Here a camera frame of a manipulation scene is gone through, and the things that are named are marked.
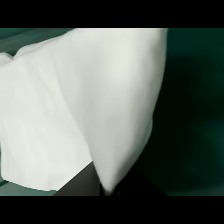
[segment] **white fabric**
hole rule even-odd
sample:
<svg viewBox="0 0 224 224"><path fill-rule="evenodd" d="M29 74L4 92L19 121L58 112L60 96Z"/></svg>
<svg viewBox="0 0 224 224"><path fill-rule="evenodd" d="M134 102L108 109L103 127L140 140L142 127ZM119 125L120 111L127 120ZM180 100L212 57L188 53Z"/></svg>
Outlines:
<svg viewBox="0 0 224 224"><path fill-rule="evenodd" d="M22 48L0 68L3 178L58 190L92 158L113 191L150 136L166 35L75 29Z"/></svg>

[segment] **white towel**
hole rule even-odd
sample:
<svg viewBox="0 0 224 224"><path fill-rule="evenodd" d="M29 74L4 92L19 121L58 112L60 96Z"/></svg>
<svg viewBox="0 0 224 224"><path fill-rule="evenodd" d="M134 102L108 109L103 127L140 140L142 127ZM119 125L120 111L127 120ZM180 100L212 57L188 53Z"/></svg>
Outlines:
<svg viewBox="0 0 224 224"><path fill-rule="evenodd" d="M75 29L22 48L0 68L3 178L58 190L93 160L112 192L150 137L166 35Z"/></svg>

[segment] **dark green background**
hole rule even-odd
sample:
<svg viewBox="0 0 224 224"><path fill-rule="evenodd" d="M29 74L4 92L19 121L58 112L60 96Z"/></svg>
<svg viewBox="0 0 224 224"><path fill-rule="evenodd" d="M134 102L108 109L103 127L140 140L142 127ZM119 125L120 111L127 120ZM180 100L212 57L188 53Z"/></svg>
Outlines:
<svg viewBox="0 0 224 224"><path fill-rule="evenodd" d="M1 28L0 38L25 29ZM224 195L223 60L224 29L169 30L154 129L135 169L170 195Z"/></svg>

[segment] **white cloth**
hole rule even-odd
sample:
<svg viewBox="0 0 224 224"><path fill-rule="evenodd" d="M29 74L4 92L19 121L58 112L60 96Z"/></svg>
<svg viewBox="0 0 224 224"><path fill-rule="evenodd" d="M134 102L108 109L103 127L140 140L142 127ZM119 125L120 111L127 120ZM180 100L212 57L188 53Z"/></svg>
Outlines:
<svg viewBox="0 0 224 224"><path fill-rule="evenodd" d="M93 160L113 191L150 136L166 35L75 29L22 48L0 68L3 178L58 190Z"/></svg>

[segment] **white object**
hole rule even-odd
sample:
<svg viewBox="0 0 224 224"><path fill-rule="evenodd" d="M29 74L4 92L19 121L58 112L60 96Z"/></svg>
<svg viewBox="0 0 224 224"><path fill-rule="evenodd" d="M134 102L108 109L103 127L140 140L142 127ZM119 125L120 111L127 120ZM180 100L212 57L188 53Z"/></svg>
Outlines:
<svg viewBox="0 0 224 224"><path fill-rule="evenodd" d="M166 35L75 29L22 48L0 68L3 178L58 190L92 158L112 192L150 136Z"/></svg>

